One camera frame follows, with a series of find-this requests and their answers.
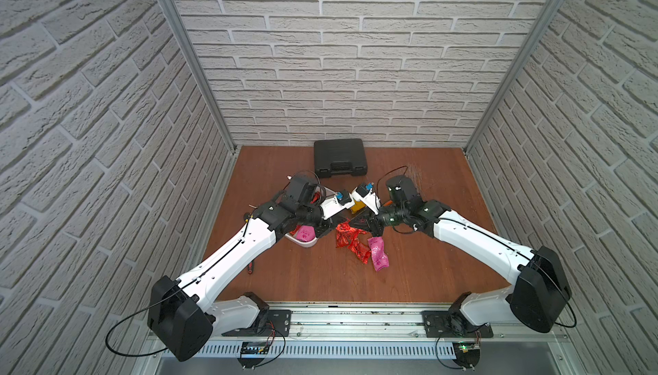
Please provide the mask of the red tea bag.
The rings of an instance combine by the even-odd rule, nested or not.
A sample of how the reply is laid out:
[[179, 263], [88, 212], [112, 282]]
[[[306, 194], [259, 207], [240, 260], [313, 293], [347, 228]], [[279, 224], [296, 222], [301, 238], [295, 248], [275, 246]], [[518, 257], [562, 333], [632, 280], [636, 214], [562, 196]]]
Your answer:
[[355, 239], [356, 236], [340, 236], [335, 233], [336, 237], [336, 248], [342, 248], [342, 247], [348, 247], [353, 240]]
[[359, 236], [360, 234], [368, 234], [367, 231], [354, 228], [348, 222], [340, 223], [336, 228], [336, 234], [340, 236]]
[[356, 255], [356, 257], [365, 265], [368, 263], [368, 260], [371, 257], [371, 251], [368, 246], [364, 245], [359, 240], [354, 240], [350, 244], [350, 250]]

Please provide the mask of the white storage box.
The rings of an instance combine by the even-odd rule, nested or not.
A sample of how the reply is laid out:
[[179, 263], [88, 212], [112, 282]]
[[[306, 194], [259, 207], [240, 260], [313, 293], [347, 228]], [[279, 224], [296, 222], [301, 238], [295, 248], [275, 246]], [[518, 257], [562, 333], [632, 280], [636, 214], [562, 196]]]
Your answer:
[[285, 237], [296, 243], [298, 246], [309, 248], [318, 242], [318, 237], [315, 233], [315, 228], [308, 225], [297, 227], [294, 231], [285, 235]]

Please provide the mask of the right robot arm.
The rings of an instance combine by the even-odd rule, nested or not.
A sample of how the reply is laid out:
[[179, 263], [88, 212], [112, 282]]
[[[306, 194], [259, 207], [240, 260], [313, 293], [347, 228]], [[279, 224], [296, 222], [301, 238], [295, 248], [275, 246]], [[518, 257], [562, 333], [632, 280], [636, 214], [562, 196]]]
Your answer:
[[521, 323], [548, 333], [567, 310], [572, 291], [560, 257], [552, 249], [532, 249], [488, 231], [438, 200], [424, 200], [413, 180], [401, 174], [387, 181], [389, 205], [380, 202], [372, 184], [361, 184], [352, 197], [370, 212], [352, 220], [358, 229], [380, 236], [387, 227], [404, 224], [455, 246], [487, 265], [508, 287], [486, 293], [465, 292], [452, 303], [444, 324], [456, 337], [475, 334], [492, 323]]

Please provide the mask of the orange tea bag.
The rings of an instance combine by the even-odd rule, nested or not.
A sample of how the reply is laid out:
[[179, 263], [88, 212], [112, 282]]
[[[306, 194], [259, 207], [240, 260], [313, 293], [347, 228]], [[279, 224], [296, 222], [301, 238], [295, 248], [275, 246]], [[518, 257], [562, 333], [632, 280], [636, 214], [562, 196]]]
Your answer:
[[350, 208], [350, 212], [352, 215], [358, 214], [361, 210], [363, 210], [366, 207], [365, 203], [361, 201], [356, 201], [353, 205], [353, 207]]

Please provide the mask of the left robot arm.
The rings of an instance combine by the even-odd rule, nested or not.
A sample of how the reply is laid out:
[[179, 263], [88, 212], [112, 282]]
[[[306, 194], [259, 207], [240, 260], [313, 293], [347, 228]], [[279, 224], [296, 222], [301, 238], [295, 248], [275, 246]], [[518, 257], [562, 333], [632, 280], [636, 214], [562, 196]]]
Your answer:
[[341, 212], [347, 193], [327, 195], [317, 181], [296, 174], [286, 188], [256, 207], [243, 227], [219, 250], [173, 279], [161, 277], [151, 289], [147, 326], [179, 360], [197, 354], [213, 334], [260, 323], [267, 305], [255, 295], [214, 302], [228, 284], [260, 254], [298, 226], [321, 229]]

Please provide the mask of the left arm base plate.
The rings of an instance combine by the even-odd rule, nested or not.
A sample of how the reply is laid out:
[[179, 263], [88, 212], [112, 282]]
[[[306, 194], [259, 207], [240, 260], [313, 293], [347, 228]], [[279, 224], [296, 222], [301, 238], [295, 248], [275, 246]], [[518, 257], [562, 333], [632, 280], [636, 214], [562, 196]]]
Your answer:
[[255, 322], [248, 328], [225, 332], [223, 337], [268, 337], [274, 331], [288, 337], [291, 328], [290, 309], [269, 309], [260, 312]]

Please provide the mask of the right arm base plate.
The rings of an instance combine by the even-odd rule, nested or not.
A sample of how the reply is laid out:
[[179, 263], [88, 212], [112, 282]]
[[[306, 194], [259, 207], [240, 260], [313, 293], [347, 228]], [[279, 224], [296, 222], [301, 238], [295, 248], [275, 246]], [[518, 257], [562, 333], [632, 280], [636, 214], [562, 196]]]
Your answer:
[[459, 312], [423, 311], [423, 327], [427, 338], [480, 339], [493, 338], [490, 325], [472, 325]]

